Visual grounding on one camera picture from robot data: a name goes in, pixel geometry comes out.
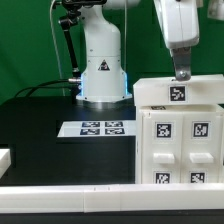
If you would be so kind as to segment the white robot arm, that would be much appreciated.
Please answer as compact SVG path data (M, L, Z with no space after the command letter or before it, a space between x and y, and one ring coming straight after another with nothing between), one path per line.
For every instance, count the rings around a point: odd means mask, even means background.
M90 104L117 103L130 99L127 74L121 67L121 35L108 22L104 9L127 9L141 0L106 0L102 5L83 6L87 66L81 74L79 101ZM153 0L166 47L174 63L175 78L191 78L191 48L199 42L196 0Z

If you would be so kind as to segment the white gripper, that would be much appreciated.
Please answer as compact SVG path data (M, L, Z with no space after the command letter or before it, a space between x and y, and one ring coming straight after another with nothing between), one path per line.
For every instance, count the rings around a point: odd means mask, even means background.
M191 79L191 48L199 42L196 0L153 0L177 81Z

